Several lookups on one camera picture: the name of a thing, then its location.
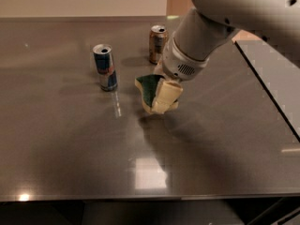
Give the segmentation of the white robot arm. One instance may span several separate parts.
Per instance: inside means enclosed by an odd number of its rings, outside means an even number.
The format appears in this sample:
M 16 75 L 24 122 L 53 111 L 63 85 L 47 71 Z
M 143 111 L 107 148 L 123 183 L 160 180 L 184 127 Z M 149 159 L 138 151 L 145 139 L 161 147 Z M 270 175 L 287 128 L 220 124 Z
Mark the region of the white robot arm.
M 158 82 L 154 113 L 176 106 L 182 81 L 194 79 L 210 54 L 245 30 L 300 64 L 300 0 L 191 0 L 193 8 L 172 33 L 155 69 Z

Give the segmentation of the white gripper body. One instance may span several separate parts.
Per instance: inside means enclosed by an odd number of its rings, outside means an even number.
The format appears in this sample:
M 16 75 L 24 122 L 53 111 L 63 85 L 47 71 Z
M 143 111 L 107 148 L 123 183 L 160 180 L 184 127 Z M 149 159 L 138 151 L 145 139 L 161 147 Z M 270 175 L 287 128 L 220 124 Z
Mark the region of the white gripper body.
M 181 80 L 193 80 L 206 66 L 209 59 L 198 61 L 180 51 L 171 37 L 166 43 L 162 54 L 162 69 L 169 77 Z

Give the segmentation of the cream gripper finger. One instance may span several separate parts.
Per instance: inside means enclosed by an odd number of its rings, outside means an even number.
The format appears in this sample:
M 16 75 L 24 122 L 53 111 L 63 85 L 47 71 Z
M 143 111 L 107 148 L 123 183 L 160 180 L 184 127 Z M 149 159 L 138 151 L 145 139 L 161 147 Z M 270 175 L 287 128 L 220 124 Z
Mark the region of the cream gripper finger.
M 164 114 L 178 108 L 178 99 L 183 92 L 183 87 L 178 82 L 160 80 L 152 102 L 152 112 Z
M 161 60 L 159 60 L 158 63 L 156 64 L 153 73 L 161 76 L 165 75 L 165 72 L 163 71 L 163 63 Z

